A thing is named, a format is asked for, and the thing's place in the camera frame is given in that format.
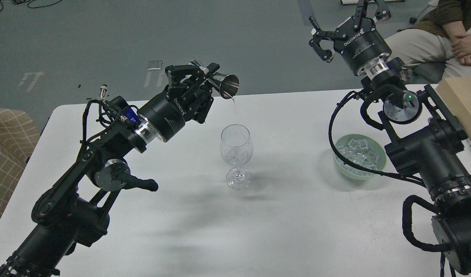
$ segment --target beige fabric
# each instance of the beige fabric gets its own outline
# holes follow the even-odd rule
[[[406,68],[413,68],[421,63],[446,63],[443,78],[471,77],[471,67],[461,65],[452,53],[449,39],[434,35],[424,30],[407,29],[387,39],[392,50],[390,58],[400,57]]]
[[[25,112],[0,108],[0,218],[39,138]]]

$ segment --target glass stem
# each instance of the glass stem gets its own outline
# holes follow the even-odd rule
[[[237,167],[237,172],[235,172],[234,177],[237,181],[244,180],[244,174],[241,172],[240,167]]]

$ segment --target wooden block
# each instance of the wooden block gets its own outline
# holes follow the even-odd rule
[[[471,77],[445,78],[436,90],[471,139]]]

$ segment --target logo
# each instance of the logo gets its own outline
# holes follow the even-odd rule
[[[348,44],[350,44],[351,42],[353,42],[355,39],[359,38],[361,35],[365,34],[364,31],[363,31],[363,28],[360,29],[360,32],[357,33],[356,35],[354,35],[353,37],[350,38],[350,40],[348,40],[347,42],[345,42],[345,46],[347,46]]]
[[[182,109],[182,106],[181,104],[179,103],[179,101],[177,101],[177,98],[174,99],[174,103],[175,105],[177,106],[177,108],[179,109],[179,111],[181,112],[182,115],[185,115],[186,112],[184,112],[184,109]]]

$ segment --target chair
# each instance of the chair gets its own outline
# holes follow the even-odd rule
[[[39,138],[28,114],[0,108],[0,218]]]
[[[437,7],[437,4],[439,4],[439,0],[431,0],[430,2],[428,2],[428,5],[427,7],[425,7],[425,9],[423,9],[417,16],[415,17],[411,17],[409,19],[409,23],[411,24],[414,24],[416,23],[417,19],[420,18],[420,16],[430,7]]]

